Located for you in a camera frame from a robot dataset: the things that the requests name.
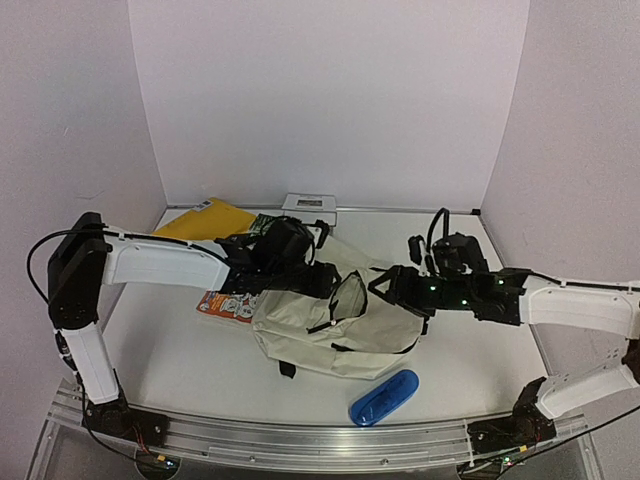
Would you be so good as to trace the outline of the beige canvas student bag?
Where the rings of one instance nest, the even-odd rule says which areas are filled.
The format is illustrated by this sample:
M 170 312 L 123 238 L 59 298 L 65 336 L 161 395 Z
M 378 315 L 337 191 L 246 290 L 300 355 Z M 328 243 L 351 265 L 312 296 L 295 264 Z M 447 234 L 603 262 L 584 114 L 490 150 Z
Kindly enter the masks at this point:
M 423 319 L 367 290 L 390 267 L 328 237 L 317 261 L 337 267 L 339 283 L 327 299 L 269 291 L 252 319 L 262 352 L 279 363 L 340 378 L 374 380 L 418 344 Z

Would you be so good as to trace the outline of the blue pencil case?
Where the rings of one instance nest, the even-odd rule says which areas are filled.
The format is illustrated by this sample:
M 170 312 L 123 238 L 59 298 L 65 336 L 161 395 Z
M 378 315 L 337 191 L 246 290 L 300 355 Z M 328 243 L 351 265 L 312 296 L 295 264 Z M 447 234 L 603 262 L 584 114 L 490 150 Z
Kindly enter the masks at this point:
M 349 408 L 349 418 L 359 427 L 374 426 L 403 406 L 419 386 L 414 371 L 401 370 L 357 399 Z

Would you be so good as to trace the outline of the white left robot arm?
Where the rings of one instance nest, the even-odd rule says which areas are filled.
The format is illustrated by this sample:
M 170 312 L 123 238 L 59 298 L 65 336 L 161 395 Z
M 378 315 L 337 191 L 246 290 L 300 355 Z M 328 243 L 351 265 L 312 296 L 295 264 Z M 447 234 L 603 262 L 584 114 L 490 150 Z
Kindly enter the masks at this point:
M 47 286 L 36 291 L 48 308 L 56 343 L 83 393 L 90 429 L 124 435 L 140 417 L 127 402 L 98 326 L 105 285 L 128 283 L 193 287 L 221 294 L 288 291 L 327 299 L 340 276 L 317 260 L 329 227 L 279 216 L 254 232 L 215 240 L 182 240 L 117 231 L 100 214 L 84 213 L 68 230 L 39 246 L 61 242 L 47 264 Z

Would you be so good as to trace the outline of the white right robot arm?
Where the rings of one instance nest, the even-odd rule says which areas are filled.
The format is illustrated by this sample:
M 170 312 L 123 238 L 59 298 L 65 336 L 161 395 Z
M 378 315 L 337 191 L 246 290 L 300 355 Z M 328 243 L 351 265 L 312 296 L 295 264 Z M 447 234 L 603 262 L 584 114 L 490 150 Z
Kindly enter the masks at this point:
M 507 416 L 470 424 L 477 453 L 532 447 L 556 435 L 555 419 L 639 385 L 639 285 L 561 280 L 530 269 L 492 271 L 473 236 L 447 235 L 426 247 L 409 240 L 413 266 L 380 271 L 368 289 L 391 305 L 425 319 L 440 310 L 470 311 L 479 321 L 509 326 L 560 325 L 622 337 L 612 353 L 581 374 L 540 377 L 521 391 Z

